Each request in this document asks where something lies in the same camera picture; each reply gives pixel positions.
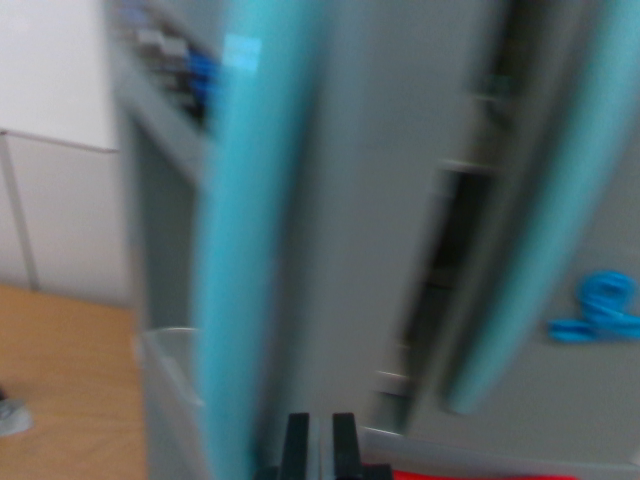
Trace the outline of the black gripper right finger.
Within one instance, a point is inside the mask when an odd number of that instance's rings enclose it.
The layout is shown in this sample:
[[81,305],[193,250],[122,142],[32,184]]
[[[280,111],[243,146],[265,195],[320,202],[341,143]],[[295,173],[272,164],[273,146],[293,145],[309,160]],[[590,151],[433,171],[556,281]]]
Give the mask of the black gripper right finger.
[[321,479],[362,479],[363,465],[353,413],[334,413],[321,424]]

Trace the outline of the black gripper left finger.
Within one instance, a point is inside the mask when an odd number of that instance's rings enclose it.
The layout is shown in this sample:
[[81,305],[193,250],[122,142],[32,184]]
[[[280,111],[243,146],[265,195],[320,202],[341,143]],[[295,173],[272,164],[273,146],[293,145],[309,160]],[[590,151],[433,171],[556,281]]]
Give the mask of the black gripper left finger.
[[290,414],[287,421],[278,478],[320,478],[319,424],[309,413]]

